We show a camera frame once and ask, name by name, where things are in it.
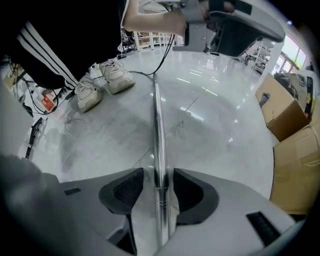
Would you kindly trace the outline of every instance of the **red label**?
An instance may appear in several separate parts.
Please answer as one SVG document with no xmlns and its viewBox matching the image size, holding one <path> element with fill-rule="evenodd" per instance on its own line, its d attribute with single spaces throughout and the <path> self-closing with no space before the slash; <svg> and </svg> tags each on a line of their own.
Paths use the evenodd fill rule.
<svg viewBox="0 0 320 256">
<path fill-rule="evenodd" d="M 54 102 L 50 98 L 48 98 L 47 95 L 44 96 L 41 102 L 48 112 L 50 112 L 55 106 Z"/>
</svg>

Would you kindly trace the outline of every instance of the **white sneaker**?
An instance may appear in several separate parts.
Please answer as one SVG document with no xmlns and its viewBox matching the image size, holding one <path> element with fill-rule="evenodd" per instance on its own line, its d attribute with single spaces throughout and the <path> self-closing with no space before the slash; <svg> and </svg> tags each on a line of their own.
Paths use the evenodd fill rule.
<svg viewBox="0 0 320 256">
<path fill-rule="evenodd" d="M 119 93 L 135 84 L 132 75 L 124 69 L 117 58 L 108 59 L 99 64 L 99 69 L 106 80 L 106 89 L 112 93 Z"/>
<path fill-rule="evenodd" d="M 79 81 L 79 85 L 74 90 L 78 96 L 78 106 L 82 112 L 86 112 L 97 105 L 103 97 L 94 80 L 86 73 Z"/>
</svg>

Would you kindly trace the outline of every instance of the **electric cable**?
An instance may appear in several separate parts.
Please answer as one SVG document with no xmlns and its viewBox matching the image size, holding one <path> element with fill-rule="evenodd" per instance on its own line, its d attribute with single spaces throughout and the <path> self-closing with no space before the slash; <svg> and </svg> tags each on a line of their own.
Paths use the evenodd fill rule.
<svg viewBox="0 0 320 256">
<path fill-rule="evenodd" d="M 165 59 L 166 59 L 166 57 L 167 57 L 167 55 L 168 55 L 168 53 L 169 53 L 169 51 L 170 51 L 170 48 L 171 48 L 174 40 L 175 40 L 175 35 L 174 35 L 174 34 L 171 34 L 170 39 L 169 39 L 169 43 L 168 43 L 168 45 L 167 45 L 167 47 L 166 47 L 166 49 L 165 49 L 163 58 L 162 58 L 162 60 L 160 61 L 160 64 L 159 64 L 159 66 L 156 68 L 155 71 L 153 71 L 153 72 L 150 73 L 150 74 L 147 74 L 147 73 L 144 73 L 144 72 L 141 72 L 141 71 L 135 71 L 135 70 L 130 70 L 129 72 L 130 72 L 130 73 L 138 73 L 138 74 L 142 74 L 142 75 L 145 75 L 145 76 L 151 76 L 151 75 L 153 75 L 154 73 L 156 73 L 156 72 L 161 68 L 162 64 L 164 63 L 164 61 L 165 61 Z"/>
<path fill-rule="evenodd" d="M 16 71 L 15 71 L 15 70 L 16 70 L 16 66 L 17 66 L 16 63 L 14 64 L 14 67 L 12 66 L 12 62 L 11 62 L 10 56 L 9 56 L 9 66 L 10 66 L 10 69 L 11 69 L 12 73 L 15 75 L 15 79 L 14 79 L 15 82 L 14 82 L 14 84 L 16 84 L 16 93 L 15 93 L 15 90 L 14 90 L 14 89 L 13 89 L 13 93 L 16 95 L 17 99 L 19 100 L 19 96 L 18 96 L 18 84 L 17 84 L 19 72 L 16 73 Z M 34 98 L 33 98 L 33 96 L 32 96 L 32 90 L 31 90 L 31 88 L 30 88 L 30 84 L 29 84 L 29 83 L 35 83 L 35 82 L 34 82 L 34 81 L 30 81 L 30 80 L 26 80 L 24 77 L 20 77 L 19 79 L 21 79 L 22 81 L 25 82 L 26 87 L 27 87 L 27 89 L 28 89 L 28 91 L 29 91 L 29 94 L 30 94 L 30 97 L 31 97 L 31 100 L 32 100 L 32 104 L 33 104 L 34 109 L 35 109 L 35 111 L 36 111 L 36 112 L 33 112 L 33 111 L 32 111 L 32 113 L 47 116 L 47 115 L 53 113 L 54 111 L 56 111 L 56 109 L 57 109 L 59 106 L 61 106 L 61 104 L 66 100 L 66 99 L 64 99 L 64 100 L 59 104 L 59 98 L 58 98 L 55 90 L 52 90 L 53 93 L 54 93 L 54 95 L 55 95 L 55 98 L 56 98 L 56 105 L 53 107 L 53 109 L 52 109 L 50 112 L 45 112 L 45 111 L 43 111 L 42 109 L 40 109 L 40 108 L 36 105 L 36 103 L 35 103 L 35 101 L 34 101 Z"/>
</svg>

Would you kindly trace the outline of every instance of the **shoe lace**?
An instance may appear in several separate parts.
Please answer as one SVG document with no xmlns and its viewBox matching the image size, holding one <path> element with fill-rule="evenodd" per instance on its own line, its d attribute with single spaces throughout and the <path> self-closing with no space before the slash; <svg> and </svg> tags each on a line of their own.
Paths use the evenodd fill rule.
<svg viewBox="0 0 320 256">
<path fill-rule="evenodd" d="M 79 82 L 79 85 L 74 89 L 74 93 L 78 94 L 83 88 L 91 89 L 93 87 L 92 83 L 86 80 Z"/>
<path fill-rule="evenodd" d="M 106 68 L 109 70 L 110 73 L 117 72 L 119 70 L 123 71 L 123 64 L 121 62 L 115 62 L 115 61 L 110 61 L 109 63 L 106 64 Z"/>
</svg>

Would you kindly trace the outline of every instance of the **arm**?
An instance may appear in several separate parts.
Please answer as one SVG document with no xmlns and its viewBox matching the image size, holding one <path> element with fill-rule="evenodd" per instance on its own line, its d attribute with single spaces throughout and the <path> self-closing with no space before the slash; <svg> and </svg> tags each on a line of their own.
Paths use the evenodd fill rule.
<svg viewBox="0 0 320 256">
<path fill-rule="evenodd" d="M 155 14 L 140 14 L 138 0 L 129 1 L 123 20 L 127 31 L 161 32 L 184 36 L 186 21 L 181 11 L 170 11 Z"/>
</svg>

